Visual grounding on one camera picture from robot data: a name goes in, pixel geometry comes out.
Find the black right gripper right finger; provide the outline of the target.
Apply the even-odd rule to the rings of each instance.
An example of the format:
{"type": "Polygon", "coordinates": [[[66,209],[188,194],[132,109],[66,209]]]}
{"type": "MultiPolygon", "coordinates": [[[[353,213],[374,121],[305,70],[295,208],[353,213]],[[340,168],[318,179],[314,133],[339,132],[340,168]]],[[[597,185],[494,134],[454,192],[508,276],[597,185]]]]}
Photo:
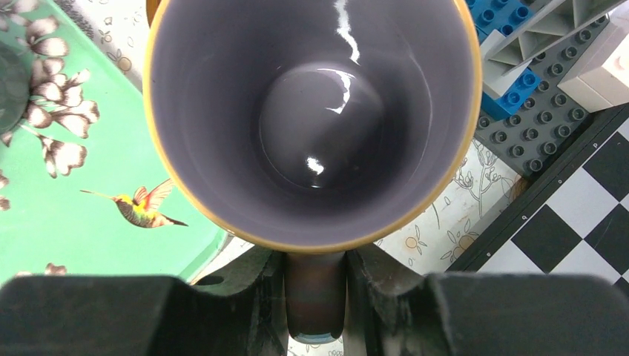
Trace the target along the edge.
{"type": "Polygon", "coordinates": [[[628,299],[598,277],[421,276],[376,245],[346,267],[347,355],[628,353],[628,299]]]}

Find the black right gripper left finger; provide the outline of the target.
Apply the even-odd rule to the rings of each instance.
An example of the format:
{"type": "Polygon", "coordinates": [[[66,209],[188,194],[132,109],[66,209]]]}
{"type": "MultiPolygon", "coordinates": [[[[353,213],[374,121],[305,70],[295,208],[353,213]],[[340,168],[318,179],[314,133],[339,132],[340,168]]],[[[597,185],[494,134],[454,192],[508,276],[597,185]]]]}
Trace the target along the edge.
{"type": "Polygon", "coordinates": [[[30,276],[1,288],[3,355],[285,355],[283,255],[261,247],[206,285],[30,276]]]}

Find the pink iridescent mug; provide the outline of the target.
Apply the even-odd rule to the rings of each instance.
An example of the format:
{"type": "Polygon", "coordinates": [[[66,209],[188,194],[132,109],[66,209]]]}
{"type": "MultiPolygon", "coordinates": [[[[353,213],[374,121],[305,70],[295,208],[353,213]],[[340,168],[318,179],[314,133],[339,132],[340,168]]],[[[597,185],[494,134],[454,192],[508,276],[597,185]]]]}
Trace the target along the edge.
{"type": "Polygon", "coordinates": [[[442,193],[482,95],[463,1],[161,1],[144,70],[151,138],[179,190],[286,254],[301,343],[340,337],[344,254],[442,193]]]}

